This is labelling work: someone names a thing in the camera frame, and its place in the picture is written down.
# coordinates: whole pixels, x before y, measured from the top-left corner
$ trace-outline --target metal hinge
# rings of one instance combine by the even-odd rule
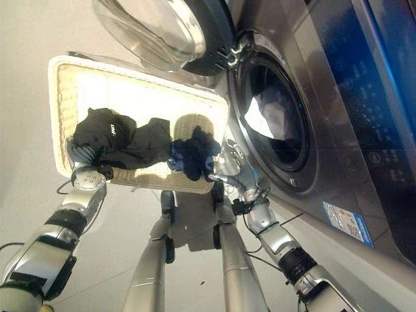
[[[248,36],[243,36],[238,45],[234,48],[231,48],[227,65],[230,68],[235,67],[247,54],[247,52],[251,51],[251,41],[249,40]]]

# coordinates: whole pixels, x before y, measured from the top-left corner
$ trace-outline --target logo on shirt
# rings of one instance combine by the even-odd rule
[[[116,128],[113,124],[110,123],[111,134],[115,137],[116,136]]]

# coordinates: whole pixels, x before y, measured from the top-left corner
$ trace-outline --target washing machine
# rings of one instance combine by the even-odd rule
[[[145,64],[214,77],[264,186],[416,264],[415,3],[94,0]]]

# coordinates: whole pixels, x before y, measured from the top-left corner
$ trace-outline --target wicker basket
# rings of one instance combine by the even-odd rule
[[[228,118],[224,98],[201,88],[173,83],[145,73],[86,60],[59,56],[49,61],[49,103],[55,163],[60,174],[70,177],[65,139],[88,115],[88,108],[107,107],[128,115],[141,127],[150,118],[170,121],[171,137],[188,139],[196,125],[222,142]],[[189,180],[164,162],[149,168],[114,168],[111,183],[148,189],[206,193],[212,183]]]

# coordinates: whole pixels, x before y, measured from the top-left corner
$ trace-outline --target sticker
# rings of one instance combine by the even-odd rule
[[[325,201],[322,204],[333,227],[353,236],[370,247],[374,247],[362,216]]]

